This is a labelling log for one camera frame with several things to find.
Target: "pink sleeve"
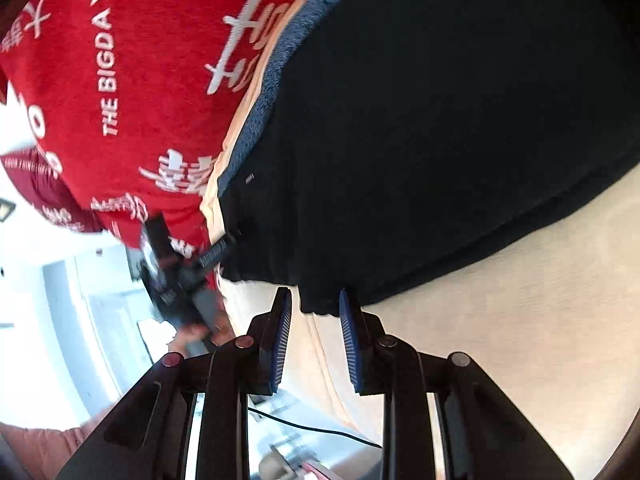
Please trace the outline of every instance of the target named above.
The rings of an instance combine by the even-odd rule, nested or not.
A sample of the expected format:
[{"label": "pink sleeve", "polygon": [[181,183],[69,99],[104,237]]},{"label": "pink sleeve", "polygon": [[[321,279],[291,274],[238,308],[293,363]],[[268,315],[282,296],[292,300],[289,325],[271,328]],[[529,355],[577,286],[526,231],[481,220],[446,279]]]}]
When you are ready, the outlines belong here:
[{"label": "pink sleeve", "polygon": [[0,422],[0,433],[33,480],[54,480],[110,409],[72,430],[25,430]]}]

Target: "black cable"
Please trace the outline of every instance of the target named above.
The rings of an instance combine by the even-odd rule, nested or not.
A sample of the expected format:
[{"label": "black cable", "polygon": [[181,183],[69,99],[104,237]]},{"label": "black cable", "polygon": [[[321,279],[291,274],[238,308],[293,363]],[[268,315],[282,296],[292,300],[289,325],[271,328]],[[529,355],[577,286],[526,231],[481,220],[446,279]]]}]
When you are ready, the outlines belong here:
[{"label": "black cable", "polygon": [[353,435],[351,435],[349,433],[343,433],[341,431],[334,431],[334,430],[320,430],[319,428],[310,428],[308,426],[301,426],[300,424],[294,424],[293,422],[288,422],[286,420],[282,420],[281,418],[278,418],[277,416],[269,415],[268,413],[261,412],[260,410],[255,410],[253,408],[249,408],[249,411],[257,413],[258,415],[270,418],[271,420],[275,420],[276,422],[279,422],[280,424],[285,424],[286,426],[292,426],[293,428],[298,428],[299,430],[315,431],[317,433],[327,433],[327,434],[332,434],[332,435],[345,436],[347,438],[350,438],[351,440],[355,440],[356,442],[360,442],[361,444],[366,444],[367,446],[377,447],[378,449],[382,449],[382,446],[379,446],[378,444],[374,444],[373,442],[369,442],[368,440],[364,440],[363,438],[359,438],[357,436],[353,436]]}]

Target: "screw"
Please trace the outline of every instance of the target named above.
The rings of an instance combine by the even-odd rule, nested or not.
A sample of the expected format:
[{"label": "screw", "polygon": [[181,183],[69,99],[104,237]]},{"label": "screw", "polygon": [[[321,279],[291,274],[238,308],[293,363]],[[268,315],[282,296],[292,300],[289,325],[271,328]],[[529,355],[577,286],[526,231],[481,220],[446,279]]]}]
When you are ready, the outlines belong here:
[{"label": "screw", "polygon": [[466,355],[464,352],[455,352],[454,354],[451,354],[451,362],[456,366],[464,368],[465,366],[469,366],[471,363],[471,357]]},{"label": "screw", "polygon": [[238,339],[236,339],[236,346],[242,349],[251,348],[254,343],[254,338],[250,335],[241,335]]},{"label": "screw", "polygon": [[398,344],[398,339],[396,339],[392,335],[383,335],[380,339],[378,339],[378,344],[383,348],[393,348]]},{"label": "screw", "polygon": [[162,358],[162,365],[167,368],[173,368],[180,364],[182,356],[178,352],[171,352]]}]

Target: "maroon pillow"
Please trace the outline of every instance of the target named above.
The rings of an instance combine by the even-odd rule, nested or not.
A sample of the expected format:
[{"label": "maroon pillow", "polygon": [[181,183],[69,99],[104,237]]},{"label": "maroon pillow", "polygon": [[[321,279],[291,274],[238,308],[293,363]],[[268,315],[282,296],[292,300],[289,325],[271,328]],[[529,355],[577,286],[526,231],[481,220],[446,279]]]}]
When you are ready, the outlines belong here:
[{"label": "maroon pillow", "polygon": [[92,211],[80,207],[36,148],[0,155],[0,162],[18,192],[53,225],[79,233],[104,230]]}]

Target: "blue fleece fabric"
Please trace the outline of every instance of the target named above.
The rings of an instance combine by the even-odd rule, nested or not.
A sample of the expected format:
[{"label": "blue fleece fabric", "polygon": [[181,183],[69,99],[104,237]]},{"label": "blue fleece fabric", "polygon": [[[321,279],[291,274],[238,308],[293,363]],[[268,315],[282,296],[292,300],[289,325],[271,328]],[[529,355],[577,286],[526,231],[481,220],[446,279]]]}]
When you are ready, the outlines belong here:
[{"label": "blue fleece fabric", "polygon": [[262,90],[240,131],[226,170],[218,179],[218,196],[226,191],[231,179],[242,166],[246,156],[260,140],[280,87],[280,75],[284,65],[298,49],[311,30],[340,0],[307,0],[287,27],[271,54],[262,78]]}]

